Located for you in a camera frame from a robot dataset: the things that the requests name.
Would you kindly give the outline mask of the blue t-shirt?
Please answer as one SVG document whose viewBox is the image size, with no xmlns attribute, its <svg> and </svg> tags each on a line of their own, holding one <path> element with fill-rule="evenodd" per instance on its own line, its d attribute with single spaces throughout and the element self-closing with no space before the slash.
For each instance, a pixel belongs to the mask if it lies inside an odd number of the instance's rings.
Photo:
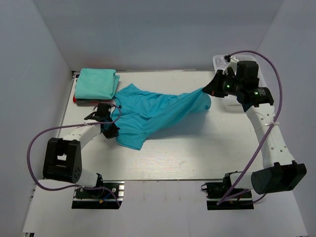
<svg viewBox="0 0 316 237">
<path fill-rule="evenodd" d="M 119 145 L 141 150 L 145 140 L 157 131 L 182 121 L 188 114 L 210 109 L 209 95 L 199 88 L 179 95 L 143 91 L 134 84 L 118 91 L 114 96 L 120 111 L 112 112 L 119 127 L 116 141 Z"/>
</svg>

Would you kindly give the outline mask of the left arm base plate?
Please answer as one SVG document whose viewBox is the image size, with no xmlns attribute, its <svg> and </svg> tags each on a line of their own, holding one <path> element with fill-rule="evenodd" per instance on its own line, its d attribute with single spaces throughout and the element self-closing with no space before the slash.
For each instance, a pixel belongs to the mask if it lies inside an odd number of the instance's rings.
<svg viewBox="0 0 316 237">
<path fill-rule="evenodd" d="M 72 209 L 118 210 L 123 201 L 124 181 L 104 181 L 106 190 L 76 188 Z"/>
</svg>

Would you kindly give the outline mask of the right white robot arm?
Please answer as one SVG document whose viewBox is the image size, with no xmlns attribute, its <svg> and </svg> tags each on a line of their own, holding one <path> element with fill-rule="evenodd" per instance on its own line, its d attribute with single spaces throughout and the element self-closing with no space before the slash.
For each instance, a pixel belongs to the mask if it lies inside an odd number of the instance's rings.
<svg viewBox="0 0 316 237">
<path fill-rule="evenodd" d="M 203 88 L 206 94 L 224 98 L 235 96 L 250 120 L 259 146 L 253 157 L 262 154 L 263 169 L 225 174 L 224 198 L 236 196 L 241 189 L 254 190 L 259 195 L 293 190 L 306 175 L 303 163 L 297 163 L 288 150 L 277 123 L 280 111 L 267 87 L 259 85 L 259 65 L 253 60 L 223 56 L 226 65 L 217 68 L 212 81 Z"/>
</svg>

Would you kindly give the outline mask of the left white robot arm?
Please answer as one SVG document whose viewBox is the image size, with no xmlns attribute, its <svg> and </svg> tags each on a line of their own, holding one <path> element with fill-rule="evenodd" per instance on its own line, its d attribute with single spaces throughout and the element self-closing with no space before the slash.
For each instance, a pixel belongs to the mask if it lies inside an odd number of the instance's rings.
<svg viewBox="0 0 316 237">
<path fill-rule="evenodd" d="M 84 118 L 88 125 L 79 126 L 63 138 L 51 138 L 47 142 L 43 177 L 87 187 L 93 197 L 104 192 L 102 176 L 82 167 L 81 150 L 100 134 L 107 139 L 119 135 L 119 127 L 111 118 L 113 105 L 100 103 L 97 109 Z"/>
</svg>

